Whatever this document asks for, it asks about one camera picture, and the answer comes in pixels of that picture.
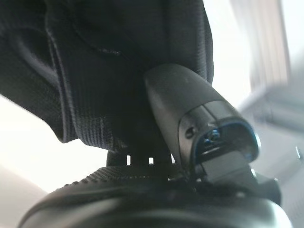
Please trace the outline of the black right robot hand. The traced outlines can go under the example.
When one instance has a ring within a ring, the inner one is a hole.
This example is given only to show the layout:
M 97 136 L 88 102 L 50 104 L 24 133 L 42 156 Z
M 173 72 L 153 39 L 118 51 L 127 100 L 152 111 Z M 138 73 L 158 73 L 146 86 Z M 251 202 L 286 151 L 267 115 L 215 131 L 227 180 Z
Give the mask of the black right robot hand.
M 103 167 L 47 195 L 21 228 L 290 228 L 275 179 L 250 163 L 252 126 L 211 85 L 177 64 L 144 75 L 174 163 Z

